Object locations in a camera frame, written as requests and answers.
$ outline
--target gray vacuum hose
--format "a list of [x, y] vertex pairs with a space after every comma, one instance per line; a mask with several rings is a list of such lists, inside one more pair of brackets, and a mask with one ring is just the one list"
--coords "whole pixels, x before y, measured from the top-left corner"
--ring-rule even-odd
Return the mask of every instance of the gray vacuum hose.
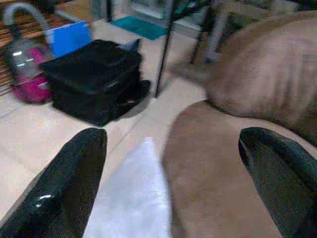
[[39, 10], [30, 4], [17, 2], [8, 6], [3, 13], [3, 22], [6, 26], [14, 25], [14, 15], [19, 11], [24, 10], [29, 12], [35, 20], [40, 24], [43, 31], [50, 30], [50, 26], [46, 22], [45, 18], [42, 16]]

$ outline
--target vacuum hose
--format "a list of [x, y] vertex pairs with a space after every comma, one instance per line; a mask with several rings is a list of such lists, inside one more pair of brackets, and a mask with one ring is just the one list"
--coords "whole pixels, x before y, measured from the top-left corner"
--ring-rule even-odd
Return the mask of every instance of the vacuum hose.
[[3, 13], [3, 22], [11, 31], [14, 39], [18, 39], [21, 37], [21, 34], [18, 28], [16, 27], [14, 21], [14, 15], [19, 10], [24, 10], [30, 13], [35, 18], [35, 20], [40, 24], [44, 32], [50, 30], [50, 26], [48, 25], [48, 23], [46, 22], [45, 18], [42, 16], [39, 10], [37, 10], [30, 4], [17, 2], [8, 6]]

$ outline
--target blue folder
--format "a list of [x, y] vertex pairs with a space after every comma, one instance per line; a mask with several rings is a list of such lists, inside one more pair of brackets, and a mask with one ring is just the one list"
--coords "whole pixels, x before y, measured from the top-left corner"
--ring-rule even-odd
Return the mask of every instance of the blue folder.
[[49, 45], [55, 57], [75, 51], [92, 41], [86, 21], [64, 25], [47, 31]]

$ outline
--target brown cushion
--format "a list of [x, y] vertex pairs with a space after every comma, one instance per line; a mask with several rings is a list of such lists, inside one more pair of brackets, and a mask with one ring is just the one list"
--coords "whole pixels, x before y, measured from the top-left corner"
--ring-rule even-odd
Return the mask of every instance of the brown cushion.
[[317, 11], [248, 26], [224, 47], [212, 74], [214, 106], [273, 121], [317, 145]]
[[239, 133], [251, 126], [291, 138], [317, 158], [314, 146], [281, 126], [236, 118], [207, 102], [191, 105], [176, 119], [163, 157], [174, 214], [187, 237], [281, 237], [239, 156]]

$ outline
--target white cloth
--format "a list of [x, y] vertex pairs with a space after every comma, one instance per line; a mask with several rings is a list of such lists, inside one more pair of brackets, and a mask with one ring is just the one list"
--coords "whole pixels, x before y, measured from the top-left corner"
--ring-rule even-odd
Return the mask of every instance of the white cloth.
[[171, 204], [151, 138], [98, 191], [83, 238], [169, 238]]

